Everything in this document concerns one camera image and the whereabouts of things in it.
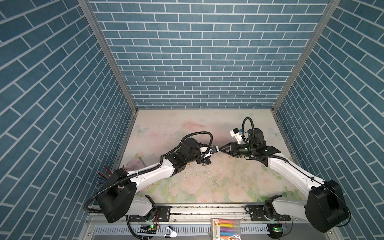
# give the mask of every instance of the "table surface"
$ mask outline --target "table surface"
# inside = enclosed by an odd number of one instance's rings
[[[138,170],[157,163],[161,154],[173,149],[185,135],[197,131],[211,132],[212,144],[222,147],[236,141],[229,131],[240,129],[247,116],[252,118],[255,128],[263,131],[267,145],[276,147],[291,160],[270,110],[140,110],[120,167]],[[247,121],[245,131],[249,128]],[[194,138],[209,143],[207,135]],[[207,166],[190,163],[184,171],[157,181],[138,195],[148,194],[157,203],[263,202],[276,194],[304,198],[293,184],[258,161],[230,158],[222,152],[210,160],[212,164]]]

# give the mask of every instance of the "enclosure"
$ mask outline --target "enclosure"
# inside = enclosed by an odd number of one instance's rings
[[[105,165],[154,164],[196,131],[222,146],[247,116],[340,184],[352,220],[339,239],[384,239],[383,12],[382,0],[0,0],[0,239],[79,239]],[[303,198],[259,162],[211,160],[140,194]]]

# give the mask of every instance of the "wire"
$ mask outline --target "wire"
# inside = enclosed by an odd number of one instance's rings
[[[149,239],[153,238],[153,236],[139,236],[139,235],[137,235],[137,234],[133,231],[131,225],[129,224],[129,218],[128,218],[128,215],[125,215],[125,220],[126,220],[126,222],[127,222],[127,227],[128,227],[128,229],[129,229],[129,232],[130,232],[130,233],[132,234],[132,236],[134,236],[135,238],[140,239],[140,240],[149,240]]]
[[[89,213],[92,213],[92,214],[100,214],[100,213],[103,213],[102,210],[100,210],[100,209],[92,209],[92,208],[89,208],[89,207],[88,207],[89,204],[90,204],[94,199],[96,199],[98,196],[100,196],[102,193],[109,191],[111,188],[113,188],[113,187],[115,187],[115,186],[118,186],[118,185],[120,185],[120,184],[122,184],[122,183],[128,181],[129,179],[131,179],[131,178],[133,178],[133,177],[137,177],[137,176],[139,176],[139,175],[146,174],[146,173],[149,173],[149,172],[152,172],[152,171],[158,169],[158,168],[163,164],[163,156],[166,156],[166,155],[168,155],[169,153],[171,153],[171,152],[175,151],[176,149],[178,149],[178,148],[181,146],[181,143],[182,143],[185,139],[187,139],[188,137],[190,137],[190,136],[194,136],[194,135],[198,135],[198,134],[208,134],[208,135],[210,136],[209,145],[208,145],[208,148],[207,148],[207,151],[206,151],[206,153],[208,153],[208,152],[209,152],[209,148],[211,147],[211,145],[212,145],[212,141],[213,141],[213,135],[212,135],[212,133],[210,133],[210,132],[206,132],[206,131],[190,133],[190,134],[184,136],[184,137],[181,139],[181,141],[180,141],[180,143],[177,145],[177,147],[175,147],[175,148],[172,149],[171,151],[167,152],[166,154],[163,154],[163,155],[160,157],[160,162],[159,162],[158,165],[156,165],[156,166],[154,166],[154,167],[152,167],[152,168],[149,168],[149,169],[142,170],[142,171],[140,171],[140,172],[131,174],[131,175],[129,175],[129,176],[125,176],[125,177],[123,177],[122,179],[118,180],[117,182],[115,182],[115,183],[113,183],[113,184],[111,184],[111,185],[109,185],[109,186],[103,188],[102,190],[100,190],[100,191],[98,191],[97,193],[95,193],[94,195],[92,195],[92,197],[90,197],[90,198],[84,203],[84,205],[83,205],[83,209],[84,209],[84,211],[89,212]]]
[[[250,118],[250,117],[246,117],[246,118],[244,118],[244,120],[243,120],[243,124],[242,124],[242,127],[241,127],[241,137],[242,137],[244,143],[247,143],[247,142],[245,141],[245,137],[244,137],[244,125],[245,125],[245,122],[246,122],[247,120],[249,120],[249,122],[251,123],[252,140],[253,140],[253,138],[255,137],[255,129],[253,128],[253,121],[252,121],[252,118]]]
[[[336,193],[334,193],[331,189],[327,188],[324,184],[322,184],[321,182],[315,180],[314,177],[310,177],[310,176],[306,175],[305,173],[303,173],[302,171],[300,171],[297,167],[295,167],[294,165],[292,165],[289,161],[286,162],[286,163],[288,163],[289,165],[291,165],[293,168],[295,168],[297,171],[299,171],[300,173],[302,173],[302,174],[305,175],[306,177],[310,178],[312,181],[317,182],[318,184],[320,184],[320,185],[322,185],[323,187],[325,187],[326,189],[328,189],[328,191],[330,191],[331,193],[333,193],[333,194],[334,194],[334,195],[335,195],[335,196],[336,196],[336,197],[337,197],[337,198],[338,198],[338,199],[345,205],[345,207],[347,208],[348,214],[349,214],[348,221],[347,221],[345,224],[343,224],[343,225],[336,225],[336,227],[344,227],[344,226],[346,226],[346,225],[349,224],[349,222],[350,222],[351,219],[352,219],[352,214],[351,214],[351,211],[349,210],[349,207],[348,207],[347,204],[345,203],[345,201],[343,201],[343,200],[342,200]]]
[[[285,228],[288,229],[288,227],[287,227],[287,222],[286,222],[286,220],[285,220],[285,217],[284,217],[284,215],[282,215],[282,216],[283,216],[283,218],[284,218]]]
[[[321,182],[319,182],[319,181],[317,181],[317,180],[315,180],[315,178],[314,177],[310,177],[310,176],[308,176],[307,174],[305,174],[305,173],[303,173],[302,171],[300,171],[300,169],[298,169],[297,167],[295,167],[294,165],[292,165],[290,162],[289,162],[289,160],[288,159],[286,159],[285,157],[280,157],[280,156],[275,156],[275,155],[270,155],[270,156],[256,156],[256,157],[254,157],[255,159],[256,158],[264,158],[264,157],[273,157],[273,158],[277,158],[277,159],[281,159],[281,160],[284,160],[285,161],[285,163],[288,163],[289,165],[291,165],[294,169],[296,169],[297,171],[299,171],[301,174],[303,174],[304,176],[306,176],[307,178],[309,178],[309,179],[311,179],[311,181],[314,181],[314,182],[317,182],[318,184],[320,184],[320,185],[322,185],[323,187],[325,187],[326,189],[328,189],[331,193],[333,193],[344,205],[345,205],[345,207],[347,208],[347,212],[348,212],[348,214],[349,214],[349,219],[348,219],[348,221],[345,223],[345,224],[343,224],[343,225],[337,225],[336,227],[344,227],[344,226],[346,226],[346,225],[348,225],[349,224],[349,222],[351,221],[351,219],[352,219],[352,214],[351,214],[351,211],[349,210],[349,207],[347,206],[347,204],[345,203],[345,201],[343,201],[336,193],[334,193],[331,189],[329,189],[329,188],[327,188],[324,184],[322,184]]]
[[[289,230],[289,232],[287,234],[283,234],[281,237],[285,237],[287,236],[293,229],[293,217],[292,217],[292,225],[291,225],[291,229]]]

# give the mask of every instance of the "small object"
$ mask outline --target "small object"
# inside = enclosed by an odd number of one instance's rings
[[[220,240],[241,240],[241,237],[239,235],[222,236],[220,237]]]
[[[101,177],[96,177],[96,178],[105,182],[104,178],[101,178]]]
[[[226,220],[226,219],[218,219],[218,220],[217,220],[217,223],[218,223],[219,225],[221,225],[222,223],[232,224],[232,223],[234,223],[234,221],[232,221],[232,220]]]
[[[164,234],[164,237],[165,237],[165,238],[171,238],[171,237],[175,237],[175,236],[177,236],[177,232],[175,232],[171,226],[168,226],[168,227],[166,228],[166,231],[167,231],[167,230],[169,230],[170,233],[167,233],[167,232],[166,232],[166,233]]]
[[[233,228],[220,227],[220,232],[234,232]]]
[[[137,230],[139,234],[153,234],[155,235],[157,229],[155,229],[155,225],[141,225],[140,229]]]
[[[107,176],[106,174],[104,174],[104,173],[102,173],[102,172],[100,172],[100,171],[98,171],[97,174],[98,174],[100,177],[104,178],[105,180],[108,180],[108,178],[109,178],[109,176]]]
[[[240,144],[242,141],[242,136],[241,136],[241,129],[239,130],[238,128],[235,128],[234,130],[231,130],[229,132],[232,137],[236,138],[236,141]]]
[[[281,226],[281,227],[274,227],[273,228],[273,231],[274,232],[282,232],[284,230],[284,227],[283,226]]]
[[[233,228],[233,225],[231,223],[218,223],[220,225],[220,227],[229,227],[229,228]]]
[[[212,218],[212,240],[241,240],[240,220]]]
[[[233,232],[223,232],[221,231],[221,228],[220,228],[220,237],[221,236],[230,237],[230,236],[233,236]]]
[[[108,169],[107,165],[104,165],[104,167],[107,169],[107,171],[109,172],[109,175],[112,175],[111,171]]]

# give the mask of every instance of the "blue brick wallpaper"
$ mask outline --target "blue brick wallpaper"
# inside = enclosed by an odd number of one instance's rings
[[[383,12],[342,0],[278,109],[302,166],[343,187],[351,240],[384,233]]]
[[[328,0],[91,0],[138,108],[271,108]]]
[[[131,110],[76,0],[0,1],[0,239],[73,239]]]

